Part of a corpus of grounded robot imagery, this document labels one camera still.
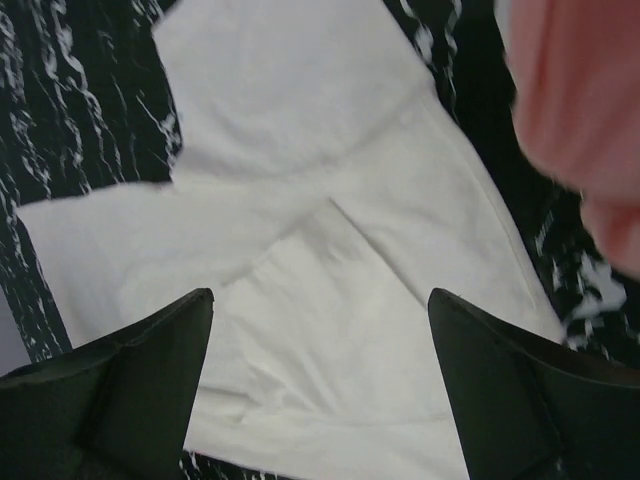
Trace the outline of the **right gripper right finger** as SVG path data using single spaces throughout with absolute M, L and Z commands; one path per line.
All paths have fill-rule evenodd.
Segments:
M 636 479 L 639 373 L 435 289 L 428 316 L 472 479 Z

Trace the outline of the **white t-shirt red print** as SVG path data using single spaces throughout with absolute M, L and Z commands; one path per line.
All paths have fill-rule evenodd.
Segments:
M 74 346 L 215 295 L 189 479 L 464 479 L 426 304 L 559 340 L 513 221 L 379 1 L 180 1 L 165 186 L 24 206 Z

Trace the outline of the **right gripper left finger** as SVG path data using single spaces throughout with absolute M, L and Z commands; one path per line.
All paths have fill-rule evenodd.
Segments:
M 178 479 L 214 296 L 1 378 L 4 479 Z

